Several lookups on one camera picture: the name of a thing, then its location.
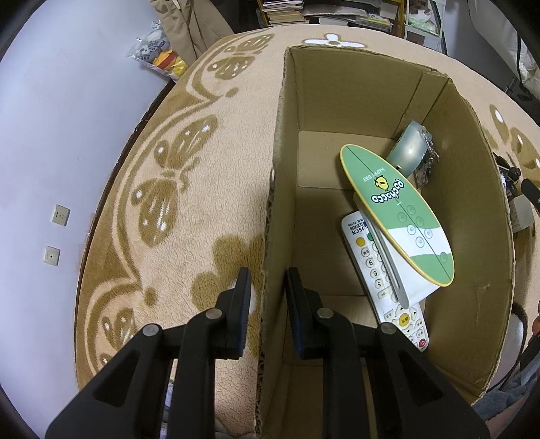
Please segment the beige trench coat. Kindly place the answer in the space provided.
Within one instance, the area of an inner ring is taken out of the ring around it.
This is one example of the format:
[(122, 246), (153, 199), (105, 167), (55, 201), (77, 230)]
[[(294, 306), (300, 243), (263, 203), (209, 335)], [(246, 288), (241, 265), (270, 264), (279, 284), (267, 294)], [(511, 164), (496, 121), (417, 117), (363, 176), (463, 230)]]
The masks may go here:
[(191, 66), (208, 48), (234, 33), (210, 0), (150, 0), (172, 49)]

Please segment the wall outlet lower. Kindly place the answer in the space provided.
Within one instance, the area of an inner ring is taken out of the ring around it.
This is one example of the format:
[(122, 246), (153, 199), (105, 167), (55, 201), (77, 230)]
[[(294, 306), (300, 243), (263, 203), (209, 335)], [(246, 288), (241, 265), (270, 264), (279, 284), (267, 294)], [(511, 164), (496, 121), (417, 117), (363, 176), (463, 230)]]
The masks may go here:
[(43, 262), (49, 265), (58, 266), (59, 265), (59, 256), (60, 249), (46, 246), (44, 251)]

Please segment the white metal cart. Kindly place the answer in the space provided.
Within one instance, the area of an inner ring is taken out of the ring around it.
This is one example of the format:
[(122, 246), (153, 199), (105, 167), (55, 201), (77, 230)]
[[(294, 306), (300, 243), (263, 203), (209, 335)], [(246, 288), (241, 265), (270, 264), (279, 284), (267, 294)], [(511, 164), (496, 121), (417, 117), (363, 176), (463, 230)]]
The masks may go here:
[(445, 0), (405, 1), (404, 38), (447, 54), (444, 36), (446, 8)]

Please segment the white square charger adapter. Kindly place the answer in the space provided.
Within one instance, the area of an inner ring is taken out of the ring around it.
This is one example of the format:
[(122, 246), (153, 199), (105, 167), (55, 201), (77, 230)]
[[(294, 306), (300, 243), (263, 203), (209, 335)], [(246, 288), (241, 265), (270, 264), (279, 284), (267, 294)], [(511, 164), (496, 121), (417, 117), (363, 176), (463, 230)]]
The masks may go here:
[(509, 201), (509, 208), (513, 233), (528, 229), (534, 224), (532, 204), (525, 195), (512, 198)]

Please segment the stack of books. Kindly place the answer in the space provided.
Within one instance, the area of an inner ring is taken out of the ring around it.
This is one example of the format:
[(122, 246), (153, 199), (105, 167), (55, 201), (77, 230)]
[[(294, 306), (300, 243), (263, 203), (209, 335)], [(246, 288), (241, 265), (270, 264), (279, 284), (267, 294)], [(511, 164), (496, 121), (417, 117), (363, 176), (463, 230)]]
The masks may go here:
[(257, 1), (266, 26), (330, 24), (391, 33), (394, 19), (382, 14), (384, 1)]

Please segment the beige patterned round rug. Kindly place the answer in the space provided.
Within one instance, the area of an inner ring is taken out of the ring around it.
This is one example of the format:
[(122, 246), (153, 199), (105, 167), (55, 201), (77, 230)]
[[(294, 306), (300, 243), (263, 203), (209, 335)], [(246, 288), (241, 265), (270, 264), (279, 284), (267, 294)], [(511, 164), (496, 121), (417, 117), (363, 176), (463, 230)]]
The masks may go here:
[[(145, 325), (185, 324), (252, 273), (246, 349), (216, 366), (215, 419), (258, 434), (257, 385), (265, 288), (265, 225), (287, 49), (367, 50), (418, 63), (430, 49), (359, 28), (291, 25), (227, 36), (180, 78), (123, 161), (103, 199), (81, 272), (77, 379), (87, 384)], [(493, 154), (539, 180), (539, 128), (506, 94), (453, 58)], [(513, 233), (513, 308), (539, 319), (539, 228)]]

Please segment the white remote control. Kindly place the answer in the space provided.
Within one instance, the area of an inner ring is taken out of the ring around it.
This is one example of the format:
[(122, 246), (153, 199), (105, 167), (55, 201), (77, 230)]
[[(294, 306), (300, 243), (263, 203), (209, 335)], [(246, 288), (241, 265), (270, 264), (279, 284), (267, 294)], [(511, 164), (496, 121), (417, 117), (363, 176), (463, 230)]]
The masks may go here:
[(418, 350), (424, 352), (429, 336), (422, 306), (420, 303), (406, 307), (399, 304), (368, 221), (359, 211), (352, 212), (342, 219), (342, 234), (377, 323), (394, 324)]

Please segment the wall outlet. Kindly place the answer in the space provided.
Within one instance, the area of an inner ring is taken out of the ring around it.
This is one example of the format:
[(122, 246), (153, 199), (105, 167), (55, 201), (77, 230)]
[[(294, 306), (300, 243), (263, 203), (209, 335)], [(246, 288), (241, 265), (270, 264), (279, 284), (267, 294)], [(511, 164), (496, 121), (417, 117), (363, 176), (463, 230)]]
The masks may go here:
[(44, 251), (43, 262), (49, 265), (58, 266), (59, 265), (59, 256), (60, 249), (46, 246)]
[(66, 227), (71, 214), (71, 210), (62, 205), (55, 205), (51, 222), (62, 227)]

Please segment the silver round alarm clock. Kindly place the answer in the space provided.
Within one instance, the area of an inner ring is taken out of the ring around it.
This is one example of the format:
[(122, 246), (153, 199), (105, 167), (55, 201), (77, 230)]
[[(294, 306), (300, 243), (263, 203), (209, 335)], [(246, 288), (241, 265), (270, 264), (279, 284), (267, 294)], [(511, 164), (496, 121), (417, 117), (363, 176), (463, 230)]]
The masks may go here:
[(404, 177), (414, 177), (417, 188), (425, 186), (439, 155), (433, 136), (424, 125), (411, 121), (385, 159)]

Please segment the plush toy bag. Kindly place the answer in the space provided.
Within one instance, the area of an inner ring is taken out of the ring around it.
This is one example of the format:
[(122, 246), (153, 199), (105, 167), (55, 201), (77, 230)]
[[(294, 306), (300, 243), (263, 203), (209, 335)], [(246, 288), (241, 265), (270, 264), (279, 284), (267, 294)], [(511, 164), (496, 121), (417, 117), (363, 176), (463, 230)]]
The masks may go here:
[(172, 49), (159, 22), (154, 22), (148, 33), (136, 39), (135, 45), (128, 50), (126, 57), (174, 82), (177, 82), (188, 69), (187, 63)]

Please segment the brown cardboard box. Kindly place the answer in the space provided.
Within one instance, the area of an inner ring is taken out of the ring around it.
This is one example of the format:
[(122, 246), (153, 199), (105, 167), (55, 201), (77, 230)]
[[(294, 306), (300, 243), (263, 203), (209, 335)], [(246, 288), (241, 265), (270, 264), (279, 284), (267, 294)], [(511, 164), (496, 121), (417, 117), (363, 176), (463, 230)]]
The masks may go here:
[(450, 241), (455, 276), (427, 298), (427, 358), (468, 403), (495, 372), (513, 302), (513, 237), (506, 196), (479, 112), (456, 75), (367, 50), (287, 49), (265, 225), (265, 288), (256, 428), (262, 438), (318, 438), (322, 364), (292, 346), (282, 279), (297, 267), (305, 287), (352, 321), (373, 310), (345, 249), (340, 223), (354, 210), (339, 152), (386, 155), (410, 122), (427, 127), (438, 163), (422, 189)]

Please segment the wall outlet upper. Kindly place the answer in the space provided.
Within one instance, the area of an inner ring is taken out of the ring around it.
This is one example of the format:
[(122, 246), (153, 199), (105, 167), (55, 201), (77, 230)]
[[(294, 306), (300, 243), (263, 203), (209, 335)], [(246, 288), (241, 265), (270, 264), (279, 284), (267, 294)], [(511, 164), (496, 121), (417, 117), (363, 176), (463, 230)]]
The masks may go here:
[(62, 227), (66, 227), (71, 214), (71, 210), (62, 205), (55, 205), (51, 222)]

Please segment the cream duvet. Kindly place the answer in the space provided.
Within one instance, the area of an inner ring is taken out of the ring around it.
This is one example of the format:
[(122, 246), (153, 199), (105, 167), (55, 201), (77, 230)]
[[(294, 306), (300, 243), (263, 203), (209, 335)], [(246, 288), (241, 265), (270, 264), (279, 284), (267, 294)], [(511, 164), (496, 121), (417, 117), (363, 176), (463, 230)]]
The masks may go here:
[(521, 35), (492, 1), (468, 1), (473, 27), (497, 52), (514, 76), (539, 98), (539, 65)]

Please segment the green Pochacco oval board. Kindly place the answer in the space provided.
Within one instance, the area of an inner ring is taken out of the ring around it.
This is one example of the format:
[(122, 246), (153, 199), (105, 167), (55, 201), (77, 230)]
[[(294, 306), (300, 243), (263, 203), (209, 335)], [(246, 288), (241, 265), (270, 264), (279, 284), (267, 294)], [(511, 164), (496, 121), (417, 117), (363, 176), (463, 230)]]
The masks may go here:
[(392, 247), (425, 279), (449, 286), (455, 276), (449, 239), (414, 185), (364, 147), (342, 146), (340, 160), (360, 206)]

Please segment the white wall phone handset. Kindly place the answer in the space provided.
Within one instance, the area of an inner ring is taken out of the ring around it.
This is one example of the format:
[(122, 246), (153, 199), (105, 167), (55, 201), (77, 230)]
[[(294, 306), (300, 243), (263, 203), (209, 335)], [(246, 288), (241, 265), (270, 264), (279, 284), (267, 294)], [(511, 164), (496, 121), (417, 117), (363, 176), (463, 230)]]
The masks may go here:
[(431, 293), (436, 292), (439, 286), (420, 275), (396, 250), (392, 243), (386, 239), (386, 236), (374, 223), (367, 208), (364, 207), (356, 194), (353, 195), (353, 201), (373, 235), (374, 243), (382, 257), (383, 267), (388, 272), (390, 284), (400, 305), (409, 308), (422, 302)]

